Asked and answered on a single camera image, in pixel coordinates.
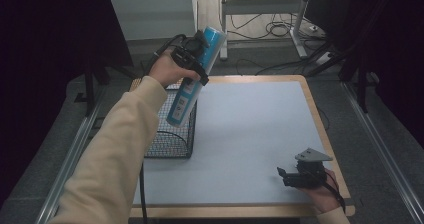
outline wall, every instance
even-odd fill
[[[190,36],[197,29],[197,0],[111,1],[127,41]]]

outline white desk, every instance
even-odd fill
[[[294,155],[307,147],[334,157],[328,167],[350,197],[303,77],[211,77],[208,85],[199,96],[192,157],[145,160],[149,217],[313,215],[308,198],[285,187],[276,170],[296,172]],[[347,210],[353,215],[353,206]],[[139,205],[131,216],[141,216]]]

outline beige sleeve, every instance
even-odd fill
[[[127,223],[144,153],[155,137],[166,92],[144,77],[110,110],[66,182],[50,223]]]
[[[321,224],[349,224],[349,220],[341,207],[317,216]]]

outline wire basket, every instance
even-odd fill
[[[141,79],[134,80],[131,90],[135,89],[140,82]],[[159,110],[158,131],[152,145],[144,156],[146,158],[190,158],[193,153],[197,102],[194,104],[188,121],[183,126],[177,128],[166,121],[166,117],[177,95],[180,84],[181,82],[170,85],[166,89],[168,92],[168,99]]]

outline person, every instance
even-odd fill
[[[144,153],[156,135],[158,112],[167,99],[164,87],[184,77],[200,79],[196,72],[175,64],[166,51],[140,85],[123,94],[66,182],[50,224],[128,223]],[[302,191],[323,212],[318,215],[321,223],[348,223],[325,190]]]

